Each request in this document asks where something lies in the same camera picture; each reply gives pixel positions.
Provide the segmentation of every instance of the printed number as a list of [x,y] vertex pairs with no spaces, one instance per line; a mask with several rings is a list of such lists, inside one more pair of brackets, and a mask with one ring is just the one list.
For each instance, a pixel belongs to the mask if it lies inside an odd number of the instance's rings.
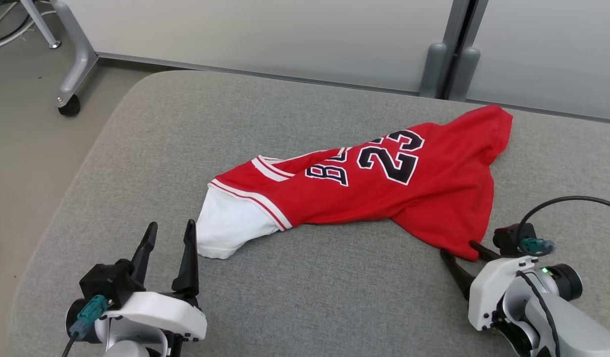
[[341,185],[348,186],[346,171],[341,167],[335,167],[332,165],[313,165],[309,169],[305,170],[305,176],[312,177],[314,179],[336,180]]
[[[395,142],[400,142],[402,138],[406,138],[408,142],[402,143],[400,146],[400,150],[402,151],[415,151],[420,149],[424,143],[421,136],[409,130],[396,131],[395,133],[387,135],[386,138]],[[380,162],[380,165],[382,165],[389,180],[408,185],[415,171],[415,167],[417,166],[417,156],[398,152],[394,161],[393,156],[391,156],[387,149],[377,146],[367,146],[361,149],[360,154],[357,157],[358,166],[361,169],[372,169],[373,164],[375,163],[375,160],[373,159],[374,156]]]

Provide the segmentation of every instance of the jersey armhole trim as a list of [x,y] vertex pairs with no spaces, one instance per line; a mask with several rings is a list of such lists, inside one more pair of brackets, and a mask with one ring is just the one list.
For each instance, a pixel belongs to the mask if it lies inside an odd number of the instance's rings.
[[264,212],[281,231],[285,231],[286,229],[292,227],[287,217],[282,214],[278,207],[262,194],[235,189],[234,187],[228,186],[216,178],[208,183],[208,187],[212,187],[223,193],[229,194],[230,196],[253,203],[255,206],[260,208],[260,210]]
[[260,156],[258,158],[254,158],[251,162],[252,162],[252,165],[254,165],[254,167],[263,174],[263,176],[265,176],[271,180],[280,182],[280,181],[289,180],[291,178],[291,177],[285,176],[285,174],[280,174],[280,173],[276,172],[277,169],[272,167],[271,165],[268,165],[267,163],[264,163],[264,161],[262,161]]
[[292,177],[295,176],[295,174],[291,174],[287,171],[282,171],[281,169],[276,168],[274,165],[278,164],[278,163],[284,163],[286,161],[289,160],[293,160],[295,158],[292,159],[287,159],[287,160],[277,160],[277,159],[270,159],[270,158],[265,158],[264,156],[259,156],[257,157],[255,160],[258,160],[259,163],[267,170],[270,170],[271,172],[273,172],[274,174],[278,175],[278,176],[282,176],[286,179],[290,179]]
[[268,158],[267,156],[258,156],[259,160],[263,161],[263,163],[271,166],[273,169],[279,171],[279,172],[283,172],[289,176],[294,176],[294,174],[290,174],[289,172],[284,172],[282,170],[276,169],[273,165],[276,164],[280,164],[280,163],[284,163],[286,161],[291,161],[291,160],[296,160],[296,159],[300,159],[300,158],[304,158],[307,155],[311,155],[311,154],[316,154],[316,152],[325,152],[325,151],[329,151],[329,150],[316,150],[316,151],[312,151],[312,152],[307,152],[307,154],[302,154],[302,155],[298,155],[295,156],[293,158],[289,158],[289,159],[277,159],[277,158]]

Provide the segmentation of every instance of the jersey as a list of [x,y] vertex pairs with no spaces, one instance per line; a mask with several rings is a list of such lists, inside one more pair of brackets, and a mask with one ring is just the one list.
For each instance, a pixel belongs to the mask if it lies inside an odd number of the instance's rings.
[[216,176],[197,223],[199,253],[227,258],[246,241],[300,224],[393,219],[415,237],[476,260],[488,228],[490,164],[511,115],[498,106],[402,129],[355,147],[280,160],[259,156]]

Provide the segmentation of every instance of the metal frame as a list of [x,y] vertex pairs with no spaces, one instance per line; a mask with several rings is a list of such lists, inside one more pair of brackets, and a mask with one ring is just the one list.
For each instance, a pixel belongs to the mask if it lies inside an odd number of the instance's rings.
[[470,0],[454,0],[452,2],[443,41],[433,43],[429,47],[422,83],[420,84],[420,97],[436,98],[444,90],[447,72],[450,63],[452,63],[452,56],[457,46],[457,39],[461,33],[469,4]]
[[54,35],[51,31],[49,31],[49,27],[43,20],[43,17],[38,12],[36,5],[32,2],[32,0],[20,0],[21,4],[27,10],[29,17],[34,21],[40,32],[43,34],[43,37],[49,43],[49,48],[58,48],[60,47],[61,42],[54,38]]
[[[473,104],[481,104],[482,106],[488,106],[489,104],[497,104],[495,102],[486,102],[484,100],[475,100],[475,99],[466,99],[465,102],[473,103]],[[538,108],[532,108],[532,107],[514,106],[513,104],[505,104],[505,103],[498,103],[498,104],[500,106],[502,106],[502,108],[515,109],[517,111],[539,113],[541,115],[563,116],[566,118],[576,118],[576,119],[583,119],[583,120],[590,120],[590,121],[597,121],[597,122],[606,122],[607,124],[610,124],[610,119],[600,118],[597,116],[577,115],[574,113],[549,111],[547,109],[538,109]]]
[[350,84],[350,83],[342,83],[342,82],[321,81],[319,79],[309,79],[309,78],[302,78],[302,77],[290,77],[289,75],[269,74],[269,73],[260,73],[260,72],[250,72],[248,70],[230,69],[230,68],[222,68],[222,67],[212,67],[212,66],[209,66],[209,65],[198,65],[198,64],[192,64],[192,63],[167,61],[165,59],[147,59],[145,57],[135,57],[135,56],[118,55],[118,54],[107,54],[105,52],[96,52],[96,54],[100,58],[102,58],[102,59],[132,61],[132,62],[139,62],[139,63],[148,63],[148,64],[154,64],[154,65],[162,65],[162,66],[167,66],[167,67],[184,68],[184,69],[191,69],[191,70],[204,70],[204,71],[208,71],[208,72],[223,72],[223,73],[232,73],[232,74],[253,75],[254,77],[279,79],[280,81],[320,84],[320,85],[323,85],[323,86],[332,86],[332,87],[340,87],[340,88],[351,88],[351,89],[368,90],[368,91],[379,91],[379,92],[384,92],[384,93],[395,93],[395,94],[401,94],[401,95],[413,95],[413,96],[418,95],[418,92],[416,92],[416,91],[396,90],[396,89],[381,88],[381,87],[372,87],[372,86],[362,86],[360,84]]
[[78,86],[85,80],[91,68],[94,67],[94,64],[98,61],[98,55],[89,43],[89,39],[85,36],[85,32],[81,29],[78,21],[73,16],[69,6],[61,1],[55,1],[53,5],[58,17],[62,20],[62,24],[67,29],[67,34],[69,34],[69,37],[76,46],[76,61],[60,85],[56,99],[56,108],[62,108],[67,105],[67,102],[74,95]]
[[468,95],[474,71],[477,68],[477,63],[479,63],[479,58],[481,58],[481,51],[472,47],[472,45],[477,37],[477,32],[479,32],[479,26],[481,25],[483,14],[486,12],[486,7],[488,7],[488,0],[477,0],[474,6],[470,25],[463,38],[463,47],[461,47],[463,49],[457,59],[454,74],[452,75],[450,91],[446,97],[448,100],[465,102]]

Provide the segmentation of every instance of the gray upholstered bench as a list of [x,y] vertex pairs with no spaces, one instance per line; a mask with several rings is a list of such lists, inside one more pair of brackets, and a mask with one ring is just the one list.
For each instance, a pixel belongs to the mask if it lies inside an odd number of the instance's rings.
[[[263,154],[292,157],[445,123],[473,104],[211,72],[144,79],[119,104],[21,280],[10,335],[17,356],[58,356],[64,316],[94,264],[130,258],[146,226],[160,230],[146,278],[168,291],[185,223],[216,174]],[[495,228],[545,199],[610,199],[610,124],[520,111],[492,165]],[[532,219],[581,274],[575,304],[610,330],[610,208],[562,203]],[[436,249],[392,221],[300,226],[249,242],[228,260],[200,257],[204,341],[185,356],[511,356],[474,330]],[[466,264],[480,269],[479,264]],[[79,343],[70,356],[98,357]]]

